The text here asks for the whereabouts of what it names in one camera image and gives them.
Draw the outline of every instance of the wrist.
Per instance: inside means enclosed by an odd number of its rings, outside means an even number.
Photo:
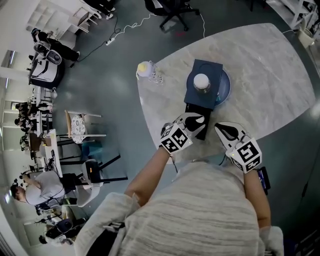
[[[167,150],[165,150],[164,146],[160,145],[158,150],[159,152],[161,152],[162,154],[166,155],[168,158],[170,157],[170,154]]]

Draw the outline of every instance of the small white bottle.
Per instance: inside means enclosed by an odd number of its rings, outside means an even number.
[[[136,69],[136,78],[139,77],[148,78],[149,81],[154,82],[157,85],[163,85],[164,80],[162,74],[157,68],[156,64],[150,61],[141,62]]]

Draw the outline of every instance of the power strip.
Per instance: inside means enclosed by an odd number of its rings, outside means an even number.
[[[110,45],[115,40],[114,37],[112,37],[108,42],[105,43],[106,46]]]

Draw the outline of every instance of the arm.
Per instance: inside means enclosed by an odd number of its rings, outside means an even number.
[[[259,228],[271,226],[271,212],[267,196],[262,188],[258,172],[249,171],[244,175],[245,197],[253,205]]]
[[[23,180],[24,180],[26,183],[28,183],[29,185],[34,185],[34,186],[36,186],[38,189],[41,189],[41,184],[40,184],[38,181],[29,178],[27,175],[23,175],[22,178],[23,178]]]
[[[135,194],[139,205],[144,206],[154,193],[169,157],[169,153],[163,147],[159,147],[151,160],[126,188],[124,194],[129,197]]]
[[[53,31],[50,31],[50,32],[48,33],[48,35],[47,35],[47,38],[51,37],[53,34],[54,34],[54,32],[53,32]]]
[[[30,127],[29,130],[27,131],[28,134],[33,134],[34,133],[34,131],[31,130],[31,129],[32,129],[32,127]]]

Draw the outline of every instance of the white lid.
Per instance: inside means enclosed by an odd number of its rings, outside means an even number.
[[[209,78],[205,74],[197,74],[193,79],[193,84],[200,90],[206,89],[209,85]]]

